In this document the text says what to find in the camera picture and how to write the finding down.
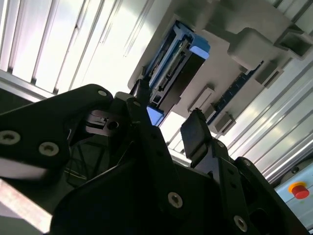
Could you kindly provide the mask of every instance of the red button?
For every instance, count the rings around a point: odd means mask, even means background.
[[[296,199],[307,198],[310,194],[310,192],[303,185],[295,186],[291,191]]]

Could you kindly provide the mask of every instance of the red emergency stop button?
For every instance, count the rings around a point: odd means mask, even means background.
[[[296,199],[305,199],[310,194],[310,192],[303,185],[298,185],[291,191]]]
[[[305,188],[304,182],[296,182],[289,186],[288,190],[296,199],[305,199],[310,195],[310,192]]]

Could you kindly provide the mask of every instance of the screw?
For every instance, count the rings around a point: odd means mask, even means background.
[[[222,147],[222,148],[225,147],[225,145],[224,145],[222,142],[220,142],[220,141],[217,141],[217,144],[218,144],[220,147]]]
[[[19,133],[15,131],[0,131],[0,144],[13,145],[21,140]]]
[[[107,93],[105,91],[99,90],[98,93],[99,95],[107,96]]]
[[[237,225],[237,227],[241,231],[243,231],[244,233],[248,230],[248,226],[247,226],[246,222],[239,215],[234,216],[234,221],[235,221],[235,224]]]
[[[246,164],[246,166],[251,166],[251,163],[248,160],[244,160],[244,163]]]
[[[39,152],[42,155],[52,157],[57,155],[59,152],[59,147],[55,143],[52,142],[43,142],[39,145]]]
[[[139,106],[139,107],[140,107],[140,103],[139,103],[139,102],[137,102],[137,101],[134,101],[134,105],[137,105],[137,106]]]
[[[167,196],[169,203],[179,209],[182,207],[182,198],[175,192],[170,192]]]
[[[299,171],[299,167],[295,166],[293,169],[291,169],[292,174],[295,174]]]

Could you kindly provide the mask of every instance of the hole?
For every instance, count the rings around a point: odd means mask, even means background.
[[[295,167],[291,170],[292,174],[295,174],[295,173],[297,173],[298,171],[299,171],[299,167],[297,167],[297,166],[295,166]]]
[[[230,186],[232,186],[233,188],[237,188],[237,186],[233,182],[230,182]]]
[[[45,151],[52,152],[52,151],[54,150],[54,147],[52,147],[52,146],[50,146],[50,145],[46,145],[46,146],[44,147],[44,150],[45,150]]]
[[[108,124],[108,129],[109,130],[114,130],[118,127],[118,122],[116,121],[111,121],[109,124]]]
[[[234,172],[231,169],[228,169],[229,174],[233,175]]]
[[[14,140],[15,138],[14,138],[14,136],[11,135],[11,134],[5,134],[5,135],[3,136],[3,139],[4,139],[4,140]]]
[[[242,227],[242,228],[245,226],[245,224],[243,223],[243,221],[240,220],[240,219],[238,220],[238,224],[239,224],[239,226]]]
[[[153,99],[153,102],[155,102],[155,103],[159,103],[160,102],[160,100],[161,100],[161,96],[159,96],[159,95],[156,95],[155,96],[155,98]]]
[[[177,204],[178,201],[179,201],[179,199],[178,199],[178,197],[177,197],[176,195],[173,195],[173,196],[172,196],[172,200],[173,200],[173,202],[175,202],[176,204]]]

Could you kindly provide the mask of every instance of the blue plastic part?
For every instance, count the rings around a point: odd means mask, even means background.
[[[305,182],[307,184],[306,188],[313,186],[313,163],[308,165],[306,168],[295,174],[295,176],[288,179],[286,182],[282,183],[275,190],[278,195],[283,199],[284,202],[288,202],[294,196],[288,191],[289,186],[295,182]]]
[[[184,35],[188,35],[192,38],[191,45],[189,47],[189,50],[196,55],[202,57],[203,59],[209,58],[209,51],[211,49],[210,45],[208,44],[208,41],[204,39],[203,37],[195,34],[190,29],[188,29],[186,26],[184,26],[182,23],[178,23],[178,27],[180,30],[183,31]]]
[[[164,113],[150,106],[147,107],[147,111],[148,111],[152,125],[159,126],[160,123],[164,119]]]
[[[227,91],[222,95],[222,97],[216,102],[214,105],[214,109],[216,113],[211,117],[211,119],[207,122],[210,125],[218,114],[226,107],[226,105],[231,101],[231,99],[238,93],[238,91],[245,85],[245,83],[254,75],[254,73],[258,70],[258,68],[263,64],[260,63],[255,70],[250,71],[247,75],[241,73],[236,80],[231,84],[231,86],[227,89]]]
[[[200,37],[199,35],[192,32],[189,28],[184,26],[182,23],[176,22],[176,24],[173,26],[172,30],[175,32],[176,36],[173,40],[172,44],[170,45],[169,49],[167,50],[166,54],[164,55],[163,59],[158,65],[157,71],[153,74],[149,86],[153,87],[160,74],[162,74],[164,68],[168,65],[168,63],[171,61],[173,55],[175,54],[176,50],[178,49],[178,45],[183,40],[184,37],[188,37],[191,41],[189,50],[196,55],[202,57],[203,59],[209,58],[209,51],[210,51],[210,45],[208,44],[207,40]],[[151,72],[152,66],[154,64],[154,61],[157,58],[157,55],[160,53],[164,43],[168,39],[169,33],[166,36],[165,40],[162,43],[162,46],[159,48],[157,54],[154,56],[152,62],[149,64],[147,70],[146,70],[146,76]]]

